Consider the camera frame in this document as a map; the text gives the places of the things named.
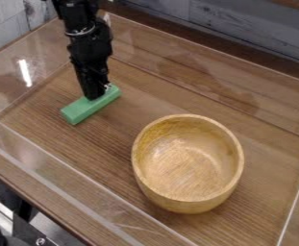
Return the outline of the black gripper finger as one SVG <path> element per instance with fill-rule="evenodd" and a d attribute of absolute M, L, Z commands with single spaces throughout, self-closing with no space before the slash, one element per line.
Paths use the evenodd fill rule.
<path fill-rule="evenodd" d="M 80 87 L 82 87 L 82 90 L 83 90 L 83 96 L 88 100 L 95 100 L 97 97 L 98 97 L 98 94 L 97 94 L 95 85 L 93 83 L 91 72 L 90 72 L 90 70 L 86 67 L 79 65 L 75 61 L 72 61 L 72 64 L 74 64 L 74 67 L 75 67 L 78 80 L 79 80 Z"/>
<path fill-rule="evenodd" d="M 110 87 L 109 67 L 91 69 L 91 99 L 97 99 L 105 95 Z"/>

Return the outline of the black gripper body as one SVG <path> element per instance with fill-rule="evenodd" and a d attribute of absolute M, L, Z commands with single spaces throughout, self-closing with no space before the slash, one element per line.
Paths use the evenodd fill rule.
<path fill-rule="evenodd" d="M 70 38 L 67 50 L 75 70 L 83 76 L 107 76 L 109 58 L 114 53 L 114 35 L 103 18 L 64 21 Z"/>

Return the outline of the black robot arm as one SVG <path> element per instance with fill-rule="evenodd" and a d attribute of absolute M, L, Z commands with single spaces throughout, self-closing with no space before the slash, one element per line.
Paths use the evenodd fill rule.
<path fill-rule="evenodd" d="M 110 84 L 111 27 L 98 15 L 98 0 L 52 0 L 52 4 L 64 24 L 64 35 L 70 38 L 67 50 L 83 96 L 95 100 L 105 95 Z"/>

